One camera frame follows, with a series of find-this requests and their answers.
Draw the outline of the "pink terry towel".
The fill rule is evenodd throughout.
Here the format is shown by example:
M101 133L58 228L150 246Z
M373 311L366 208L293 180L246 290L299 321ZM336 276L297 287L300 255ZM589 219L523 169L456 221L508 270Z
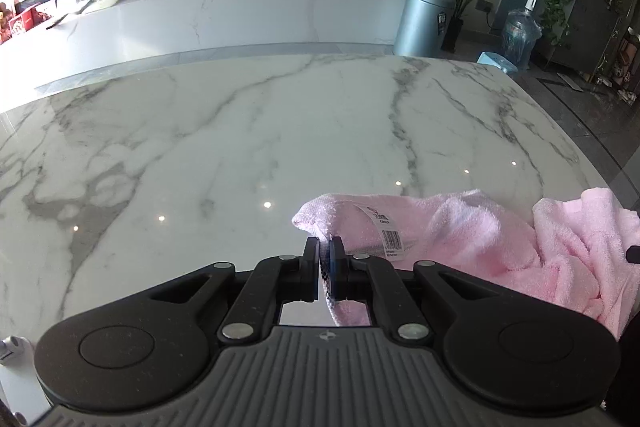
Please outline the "pink terry towel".
M587 315L620 337L639 311L639 267L626 250L639 244L639 216L608 188L562 202L543 198L529 219L480 190L427 198L324 194L300 207L296 229L346 253L367 254L374 228L356 204L386 213L414 237L404 263L435 261L512 291Z

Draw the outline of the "dark side cabinet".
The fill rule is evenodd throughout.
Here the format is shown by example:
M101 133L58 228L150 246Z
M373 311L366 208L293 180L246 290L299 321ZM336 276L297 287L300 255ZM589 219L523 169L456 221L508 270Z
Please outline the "dark side cabinet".
M599 66L618 14L605 0L575 0L570 8L561 42L549 61L592 74Z

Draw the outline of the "grey pedal trash bin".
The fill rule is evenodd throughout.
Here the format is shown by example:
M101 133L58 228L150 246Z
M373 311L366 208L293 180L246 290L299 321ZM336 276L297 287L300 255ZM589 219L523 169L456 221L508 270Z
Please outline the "grey pedal trash bin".
M439 54L454 12L454 0L406 0L394 42L400 56Z

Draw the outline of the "light blue plastic stool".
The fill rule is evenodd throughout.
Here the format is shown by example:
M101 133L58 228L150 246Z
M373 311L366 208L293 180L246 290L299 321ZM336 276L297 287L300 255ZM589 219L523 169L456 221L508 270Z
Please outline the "light blue plastic stool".
M513 63L495 52L482 52L476 62L477 64L498 68L506 75L512 75L514 72L518 72L518 68Z

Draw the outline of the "red gift box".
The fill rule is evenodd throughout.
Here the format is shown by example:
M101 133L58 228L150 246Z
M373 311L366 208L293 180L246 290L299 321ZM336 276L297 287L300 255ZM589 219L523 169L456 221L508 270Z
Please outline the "red gift box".
M50 15L45 12L40 12L38 6L32 6L9 20L11 35L24 34L24 32L30 31L49 18Z

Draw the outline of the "white marble tv console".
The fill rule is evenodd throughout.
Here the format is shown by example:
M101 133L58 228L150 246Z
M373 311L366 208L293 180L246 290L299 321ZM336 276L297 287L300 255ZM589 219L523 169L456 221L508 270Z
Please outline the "white marble tv console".
M122 0L55 17L1 47L1 107L85 82L250 54L376 52L405 0Z

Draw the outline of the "blue water jug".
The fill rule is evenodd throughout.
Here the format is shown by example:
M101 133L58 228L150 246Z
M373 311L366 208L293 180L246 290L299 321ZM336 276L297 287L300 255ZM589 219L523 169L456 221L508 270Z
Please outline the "blue water jug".
M501 33L501 54L518 70L528 69L530 56L542 36L542 28L534 17L537 0L526 0L521 9L506 16Z

